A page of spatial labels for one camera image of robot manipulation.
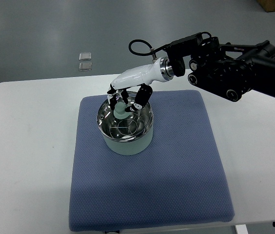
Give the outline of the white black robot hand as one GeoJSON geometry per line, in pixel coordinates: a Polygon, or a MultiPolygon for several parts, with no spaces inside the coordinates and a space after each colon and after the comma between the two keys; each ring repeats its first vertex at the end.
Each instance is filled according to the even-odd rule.
{"type": "Polygon", "coordinates": [[[107,99],[112,110],[117,104],[117,94],[120,94],[125,104],[128,104],[127,89],[139,87],[135,102],[125,108],[125,112],[141,110],[148,103],[153,89],[150,84],[153,81],[168,82],[173,79],[174,72],[167,57],[159,58],[153,64],[143,65],[128,69],[117,76],[110,84],[107,99]]]}

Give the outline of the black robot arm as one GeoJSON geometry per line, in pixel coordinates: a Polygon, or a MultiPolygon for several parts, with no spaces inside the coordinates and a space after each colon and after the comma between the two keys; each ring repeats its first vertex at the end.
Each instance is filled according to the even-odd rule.
{"type": "Polygon", "coordinates": [[[198,88],[232,102],[250,90],[275,98],[275,46],[268,40],[256,45],[221,44],[218,37],[204,34],[163,47],[175,76],[185,74],[184,57],[190,56],[188,81],[198,88]]]}

